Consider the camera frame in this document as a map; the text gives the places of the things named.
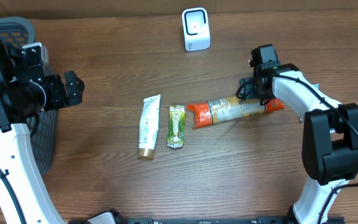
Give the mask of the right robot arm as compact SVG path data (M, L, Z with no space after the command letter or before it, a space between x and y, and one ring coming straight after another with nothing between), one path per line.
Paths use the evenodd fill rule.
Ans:
M308 178L283 223L343 223L328 218L342 189L358 187L358 105L342 104L312 85L292 63L282 64L273 45L251 51L253 76L236 96L286 103L303 122L301 158Z

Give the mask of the orange noodle package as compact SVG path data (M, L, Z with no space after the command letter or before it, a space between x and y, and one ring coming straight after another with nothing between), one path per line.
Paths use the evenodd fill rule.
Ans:
M272 99L266 105L261 105L258 99L240 100L236 96L187 105L187 109L195 114L194 129L284 108L279 99Z

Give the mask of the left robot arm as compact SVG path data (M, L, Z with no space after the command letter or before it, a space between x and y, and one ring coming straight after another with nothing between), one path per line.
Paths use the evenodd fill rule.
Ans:
M63 223L35 162L27 119L82 102L84 82L48 72L42 45L0 41L0 208L7 223Z

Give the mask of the white cream tube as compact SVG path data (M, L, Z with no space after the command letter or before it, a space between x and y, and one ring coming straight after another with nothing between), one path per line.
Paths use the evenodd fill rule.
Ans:
M144 99L139 123L139 159L154 158L160 118L161 95Z

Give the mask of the green snack pouch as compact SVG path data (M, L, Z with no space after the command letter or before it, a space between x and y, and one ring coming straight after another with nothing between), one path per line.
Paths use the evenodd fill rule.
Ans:
M167 146L173 149L182 148L185 142L186 110L183 105L171 105L169 111L169 125Z

